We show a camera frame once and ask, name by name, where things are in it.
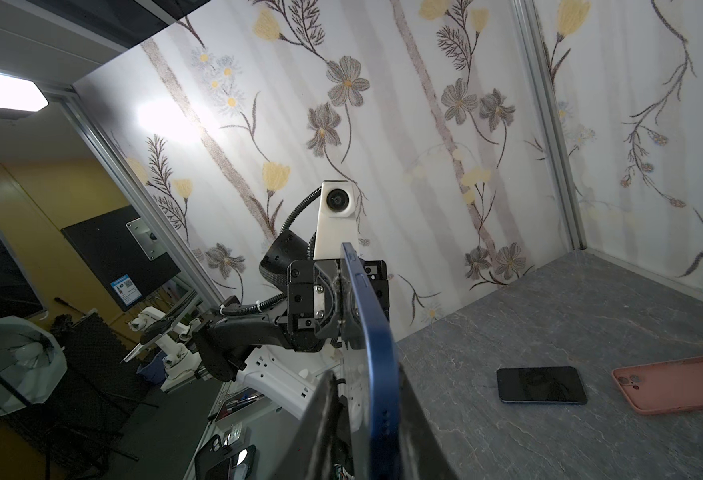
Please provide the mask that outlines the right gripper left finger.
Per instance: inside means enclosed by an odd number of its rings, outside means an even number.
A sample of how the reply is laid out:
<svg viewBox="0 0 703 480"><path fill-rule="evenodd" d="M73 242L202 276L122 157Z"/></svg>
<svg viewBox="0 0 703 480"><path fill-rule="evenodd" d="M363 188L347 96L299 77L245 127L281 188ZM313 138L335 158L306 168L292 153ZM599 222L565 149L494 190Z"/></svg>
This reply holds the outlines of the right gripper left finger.
<svg viewBox="0 0 703 480"><path fill-rule="evenodd" d="M313 394L273 480L335 478L335 450L341 416L337 377L327 372Z"/></svg>

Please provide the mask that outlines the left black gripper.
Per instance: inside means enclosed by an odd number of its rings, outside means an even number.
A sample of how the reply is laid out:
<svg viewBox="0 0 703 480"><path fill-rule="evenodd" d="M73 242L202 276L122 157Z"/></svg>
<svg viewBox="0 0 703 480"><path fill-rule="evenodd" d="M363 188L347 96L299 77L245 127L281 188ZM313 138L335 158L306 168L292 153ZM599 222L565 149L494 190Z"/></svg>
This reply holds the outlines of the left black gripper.
<svg viewBox="0 0 703 480"><path fill-rule="evenodd" d="M290 265L289 330L348 349L389 351L389 272L383 260L300 260Z"/></svg>

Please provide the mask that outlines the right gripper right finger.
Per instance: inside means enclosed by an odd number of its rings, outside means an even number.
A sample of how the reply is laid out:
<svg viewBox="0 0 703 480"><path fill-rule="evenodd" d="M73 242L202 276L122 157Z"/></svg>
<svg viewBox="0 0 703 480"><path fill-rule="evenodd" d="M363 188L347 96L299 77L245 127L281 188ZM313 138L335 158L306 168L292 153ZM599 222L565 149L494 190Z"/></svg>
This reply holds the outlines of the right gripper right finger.
<svg viewBox="0 0 703 480"><path fill-rule="evenodd" d="M415 390L399 366L399 455L401 479L457 479L443 454L429 420L417 401Z"/></svg>

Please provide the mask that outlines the blue-edged black phone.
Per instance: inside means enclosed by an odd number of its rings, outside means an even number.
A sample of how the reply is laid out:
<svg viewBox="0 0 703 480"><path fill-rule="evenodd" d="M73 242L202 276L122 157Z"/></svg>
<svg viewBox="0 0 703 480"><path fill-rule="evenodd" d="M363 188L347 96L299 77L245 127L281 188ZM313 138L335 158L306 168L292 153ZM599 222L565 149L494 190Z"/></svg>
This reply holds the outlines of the blue-edged black phone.
<svg viewBox="0 0 703 480"><path fill-rule="evenodd" d="M349 242L341 247L343 372L357 479L399 479L399 363L385 310Z"/></svg>

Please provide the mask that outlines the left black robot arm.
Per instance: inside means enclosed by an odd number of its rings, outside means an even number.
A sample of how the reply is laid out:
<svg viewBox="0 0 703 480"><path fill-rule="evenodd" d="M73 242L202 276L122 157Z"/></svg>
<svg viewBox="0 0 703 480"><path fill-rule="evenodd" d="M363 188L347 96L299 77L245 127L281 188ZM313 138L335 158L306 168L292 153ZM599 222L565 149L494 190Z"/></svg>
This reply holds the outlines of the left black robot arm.
<svg viewBox="0 0 703 480"><path fill-rule="evenodd" d="M326 344L375 350L391 342L387 265L365 261L349 181L326 181L288 215L259 272L279 291L255 304L229 298L193 335L205 368L232 380L258 347L317 353Z"/></svg>

